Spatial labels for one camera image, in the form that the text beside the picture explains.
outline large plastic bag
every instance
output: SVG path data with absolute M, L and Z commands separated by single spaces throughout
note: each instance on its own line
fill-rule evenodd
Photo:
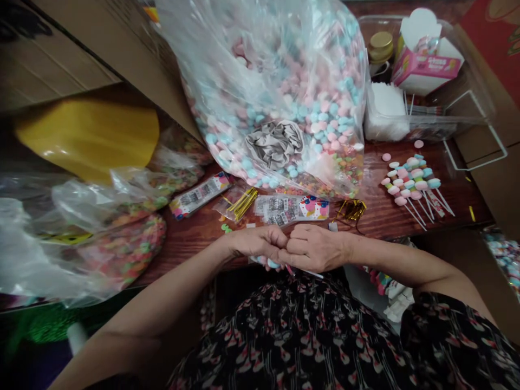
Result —
M 345 5 L 156 4 L 191 111 L 224 170 L 278 192 L 355 196 L 368 62 L 359 24 Z
M 17 199 L 0 198 L 0 292 L 59 298 L 88 306 L 132 283 L 159 252 L 166 224 L 158 214 L 77 245 L 42 240 Z
M 0 172 L 0 196 L 23 203 L 36 234 L 80 234 L 82 231 L 67 223 L 56 209 L 51 190 L 73 176 L 50 172 Z
M 163 145 L 148 168 L 113 169 L 112 186 L 69 180 L 53 187 L 53 202 L 69 224 L 97 233 L 147 217 L 204 174 L 191 159 Z

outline yellow object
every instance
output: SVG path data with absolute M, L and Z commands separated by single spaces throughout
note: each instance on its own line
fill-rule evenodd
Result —
M 473 207 L 471 207 L 471 206 L 470 206 L 470 214 L 471 214 L 471 220 L 472 220 L 473 222 L 476 222 L 476 220 L 475 220 L 475 214 L 473 214 Z
M 111 168 L 149 163 L 159 121 L 153 108 L 141 104 L 78 96 L 20 115 L 15 131 L 45 160 L 85 181 L 110 184 Z
M 382 64 L 392 58 L 394 54 L 394 44 L 392 34 L 380 31 L 372 35 L 368 46 L 368 57 L 371 64 Z

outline black patterned dress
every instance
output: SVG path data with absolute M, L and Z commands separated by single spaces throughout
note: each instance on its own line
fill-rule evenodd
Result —
M 401 335 L 340 283 L 266 284 L 207 332 L 170 389 L 520 389 L 520 357 L 476 310 L 423 293 Z

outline wooden table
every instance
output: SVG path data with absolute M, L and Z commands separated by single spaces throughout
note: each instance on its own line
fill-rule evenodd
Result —
M 460 163 L 456 146 L 452 142 L 450 144 Z M 417 152 L 410 142 L 366 145 L 364 176 L 357 199 L 363 200 L 367 205 L 367 210 L 358 224 L 359 230 L 367 237 L 391 239 L 424 233 L 424 230 L 406 209 L 398 207 L 394 203 L 393 197 L 380 185 L 380 182 L 390 170 L 388 163 L 381 160 L 383 153 L 390 153 L 392 161 L 404 163 L 406 159 Z M 491 214 L 478 188 L 466 178 L 465 172 L 453 169 L 442 143 L 426 145 L 420 150 L 420 153 L 425 157 L 428 166 L 433 169 L 435 176 L 441 180 L 441 192 L 456 215 L 453 217 L 447 214 L 442 220 L 437 218 L 434 225 L 428 221 L 428 231 L 458 228 L 492 221 Z M 206 177 L 220 170 L 217 164 L 212 164 L 206 169 Z M 134 285 L 152 283 L 222 236 L 224 234 L 221 229 L 223 223 L 218 220 L 220 214 L 212 210 L 214 204 L 218 201 L 219 198 L 214 199 L 191 218 L 179 222 L 173 219 L 169 209 L 163 210 L 162 215 L 168 223 L 163 249 L 150 263 L 143 275 L 135 281 Z M 473 208 L 475 221 L 472 220 L 469 206 Z M 331 217 L 336 215 L 338 208 L 336 205 L 331 208 Z M 316 224 L 326 228 L 331 220 L 332 218 L 329 218 L 327 221 L 317 222 Z M 228 220 L 225 223 L 233 230 L 244 229 L 248 223 L 256 223 L 257 226 L 263 225 L 261 218 L 254 216 L 252 209 L 247 212 L 238 226 Z M 342 231 L 348 230 L 358 234 L 355 229 L 349 229 L 341 223 L 338 223 L 338 227 Z M 284 231 L 289 233 L 293 228 L 294 226 L 289 226 Z M 247 264 L 248 260 L 245 257 L 238 258 L 229 263 L 229 269 L 244 267 Z

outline white stick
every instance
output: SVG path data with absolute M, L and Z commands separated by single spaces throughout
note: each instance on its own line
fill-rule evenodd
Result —
M 433 219 L 431 219 L 431 218 L 430 218 L 430 214 L 428 214 L 428 213 L 426 212 L 426 209 L 424 208 L 423 203 L 421 202 L 421 200 L 420 200 L 420 199 L 417 199 L 417 201 L 418 201 L 419 204 L 421 205 L 422 210 L 424 211 L 424 214 L 426 214 L 426 216 L 430 219 L 430 222 L 433 223 Z
M 455 213 L 451 210 L 450 206 L 448 205 L 448 202 L 446 201 L 446 199 L 444 199 L 444 197 L 443 197 L 443 195 L 440 193 L 439 189 L 436 188 L 436 190 L 437 190 L 437 194 L 439 194 L 440 198 L 443 200 L 443 203 L 444 203 L 443 206 L 445 207 L 445 209 L 447 209 L 448 212 L 449 212 L 451 215 L 455 216 Z
M 412 205 L 413 209 L 415 210 L 415 212 L 417 213 L 417 215 L 419 216 L 419 218 L 421 219 L 422 221 L 422 224 L 424 226 L 426 226 L 426 224 L 424 223 L 424 219 L 421 217 L 421 214 L 419 214 L 419 211 L 417 211 L 417 209 L 415 208 L 415 206 L 413 205 L 413 202 L 411 201 L 410 204 Z
M 424 231 L 427 231 L 426 228 L 424 226 L 421 225 L 421 222 L 419 222 L 419 220 L 417 219 L 417 217 L 414 215 L 414 213 L 408 208 L 407 205 L 404 205 L 406 207 L 406 209 L 408 210 L 408 212 L 412 215 L 412 217 L 415 218 L 415 220 L 417 221 L 417 223 L 419 224 L 419 226 L 421 226 L 421 228 L 424 229 Z
M 303 271 L 303 272 L 306 272 L 306 273 L 308 273 L 308 274 L 311 274 L 311 275 L 313 275 L 313 276 L 316 276 L 316 277 L 318 277 L 318 278 L 320 278 L 320 279 L 323 279 L 323 275 L 317 274 L 317 273 L 312 272 L 312 271 L 307 271 L 307 270 L 302 270 L 302 271 Z
M 422 196 L 426 199 L 426 204 L 428 205 L 428 210 L 430 211 L 430 214 L 432 215 L 432 219 L 435 219 L 435 215 L 433 215 L 432 206 L 430 205 L 430 200 L 428 199 L 428 195 L 426 195 L 426 191 L 422 192 Z

